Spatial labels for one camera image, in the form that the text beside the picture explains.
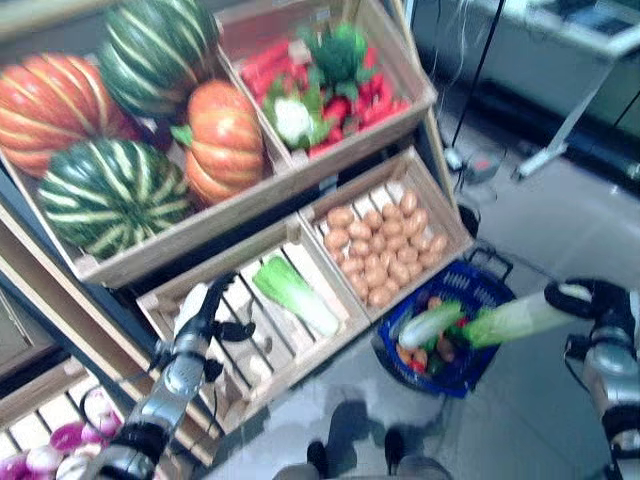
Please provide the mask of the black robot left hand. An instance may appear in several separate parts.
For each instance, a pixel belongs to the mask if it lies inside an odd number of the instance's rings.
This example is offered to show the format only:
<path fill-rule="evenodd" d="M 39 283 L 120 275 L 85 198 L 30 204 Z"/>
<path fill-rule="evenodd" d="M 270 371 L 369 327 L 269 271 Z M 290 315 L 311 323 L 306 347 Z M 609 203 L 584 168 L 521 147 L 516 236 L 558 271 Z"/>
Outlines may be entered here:
<path fill-rule="evenodd" d="M 252 337 L 255 324 L 223 322 L 215 318 L 223 294 L 234 280 L 233 271 L 210 284 L 200 282 L 187 294 L 174 321 L 174 349 L 204 354 L 211 340 L 242 342 Z"/>

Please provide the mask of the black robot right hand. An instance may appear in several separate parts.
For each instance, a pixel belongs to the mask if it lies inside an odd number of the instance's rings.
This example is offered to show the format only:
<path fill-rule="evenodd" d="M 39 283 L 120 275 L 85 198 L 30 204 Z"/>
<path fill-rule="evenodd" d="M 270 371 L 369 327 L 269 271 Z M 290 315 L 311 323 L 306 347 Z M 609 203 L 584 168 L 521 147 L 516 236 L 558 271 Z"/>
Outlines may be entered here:
<path fill-rule="evenodd" d="M 569 278 L 550 282 L 543 294 L 553 308 L 598 325 L 622 298 L 623 289 L 606 280 Z"/>

